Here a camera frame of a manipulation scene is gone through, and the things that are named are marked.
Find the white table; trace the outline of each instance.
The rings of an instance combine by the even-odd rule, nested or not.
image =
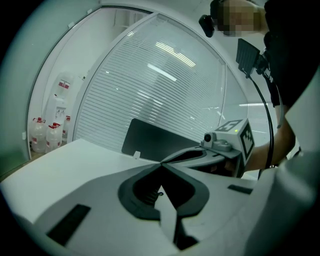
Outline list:
[[[154,163],[78,139],[22,167],[0,183],[0,189],[11,210],[34,223],[84,183]]]

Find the camera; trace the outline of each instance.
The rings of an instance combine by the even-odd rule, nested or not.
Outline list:
[[[215,26],[218,25],[218,7],[223,2],[224,0],[213,0],[210,4],[210,15],[202,15],[199,19],[199,24],[208,38],[214,35]]]

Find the window blinds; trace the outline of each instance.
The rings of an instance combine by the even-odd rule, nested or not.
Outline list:
[[[225,64],[179,23],[157,15],[106,56],[81,102],[73,139],[121,151],[133,118],[194,141],[216,128]]]

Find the black rubber pad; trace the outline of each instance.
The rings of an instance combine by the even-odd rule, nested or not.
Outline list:
[[[253,190],[252,188],[247,188],[244,186],[237,186],[237,185],[230,185],[230,186],[228,186],[228,189],[238,191],[240,193],[244,193],[244,194],[248,194],[248,195],[250,195]]]
[[[57,225],[47,234],[58,244],[65,246],[83,219],[90,211],[90,207],[77,204]]]

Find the person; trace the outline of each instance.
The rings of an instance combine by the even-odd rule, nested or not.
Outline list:
[[[272,56],[269,67],[274,82],[268,88],[278,123],[281,115],[279,94],[286,114],[308,86],[319,65],[318,41],[310,38],[318,30],[314,9],[305,2],[290,5],[284,0],[268,0],[263,8],[251,0],[225,0],[217,10],[217,28],[226,36],[264,35],[266,49]],[[284,120],[274,135],[271,165],[283,160],[295,142],[294,132]],[[255,147],[245,171],[264,169],[268,152],[269,142]],[[227,161],[224,168],[234,171],[235,165]]]

